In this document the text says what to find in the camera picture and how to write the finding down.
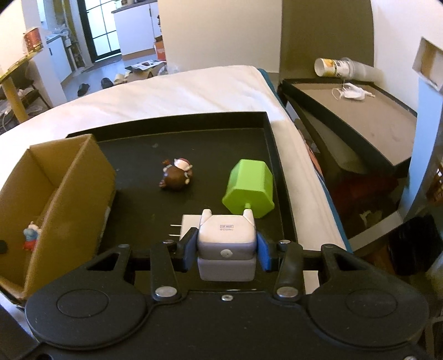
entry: bed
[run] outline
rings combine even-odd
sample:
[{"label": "bed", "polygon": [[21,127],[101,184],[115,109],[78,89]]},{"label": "bed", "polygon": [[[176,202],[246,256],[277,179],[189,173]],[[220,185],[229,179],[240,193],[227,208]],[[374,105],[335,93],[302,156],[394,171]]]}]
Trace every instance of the bed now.
[{"label": "bed", "polygon": [[[0,137],[0,187],[30,145],[99,126],[194,113],[266,111],[276,139],[298,242],[350,250],[322,178],[306,145],[276,96],[267,74],[249,66],[193,70],[105,89],[51,109]],[[306,290],[318,286],[306,272]]]}]

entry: brown toy figurine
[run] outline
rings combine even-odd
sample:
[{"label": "brown toy figurine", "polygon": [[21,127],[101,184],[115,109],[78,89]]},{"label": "brown toy figurine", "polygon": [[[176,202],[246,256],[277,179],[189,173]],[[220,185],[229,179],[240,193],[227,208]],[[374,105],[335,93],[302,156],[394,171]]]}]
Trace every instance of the brown toy figurine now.
[{"label": "brown toy figurine", "polygon": [[162,189],[181,190],[189,184],[192,178],[192,165],[188,160],[180,158],[174,159],[174,165],[169,160],[165,160],[163,165],[163,180],[159,186]]}]

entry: black door frame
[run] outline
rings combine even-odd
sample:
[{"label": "black door frame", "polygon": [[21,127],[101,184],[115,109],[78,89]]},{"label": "black door frame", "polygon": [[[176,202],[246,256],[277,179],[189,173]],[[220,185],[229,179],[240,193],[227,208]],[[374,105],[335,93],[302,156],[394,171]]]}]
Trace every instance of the black door frame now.
[{"label": "black door frame", "polygon": [[[114,1],[114,0],[106,1],[103,4],[109,3],[111,1]],[[97,52],[95,51],[95,45],[94,45],[95,38],[92,37],[91,28],[89,27],[89,19],[88,19],[88,13],[87,13],[88,10],[86,10],[85,0],[77,0],[77,3],[78,3],[78,12],[80,13],[80,20],[82,21],[83,32],[85,34],[86,45],[88,47],[89,56],[91,57],[91,61],[94,63],[97,60],[107,58],[108,56],[119,54],[121,52],[120,49],[107,52],[103,55],[97,55]],[[97,5],[91,9],[94,9],[98,6],[101,7],[103,4]]]}]

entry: circular disc cover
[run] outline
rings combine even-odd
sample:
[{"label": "circular disc cover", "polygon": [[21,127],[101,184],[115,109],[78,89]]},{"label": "circular disc cover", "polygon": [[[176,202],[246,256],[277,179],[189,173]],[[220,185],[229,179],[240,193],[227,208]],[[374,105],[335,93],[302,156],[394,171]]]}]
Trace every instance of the circular disc cover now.
[{"label": "circular disc cover", "polygon": [[146,313],[144,296],[124,281],[117,283],[62,291],[44,287],[26,304],[32,332],[39,340],[67,349],[99,348],[117,342]]},{"label": "circular disc cover", "polygon": [[311,295],[309,313],[327,335],[362,347],[389,347],[414,340],[428,307],[418,291],[398,282],[369,282],[365,271],[343,273]]}]

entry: floor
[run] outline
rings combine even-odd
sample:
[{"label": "floor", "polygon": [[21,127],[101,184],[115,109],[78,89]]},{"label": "floor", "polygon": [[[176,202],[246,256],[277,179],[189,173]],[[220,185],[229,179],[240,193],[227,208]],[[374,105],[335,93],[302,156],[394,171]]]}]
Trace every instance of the floor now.
[{"label": "floor", "polygon": [[157,55],[143,56],[141,58],[136,58],[132,60],[120,60],[119,62],[109,64],[98,69],[83,72],[72,79],[68,80],[66,83],[62,84],[63,91],[65,92],[67,101],[72,101],[77,99],[77,91],[82,83],[89,84],[90,88],[87,94],[95,93],[101,90],[101,80],[103,78],[109,78],[114,81],[115,75],[118,73],[124,74],[125,67],[134,65],[147,60],[156,60]]}]

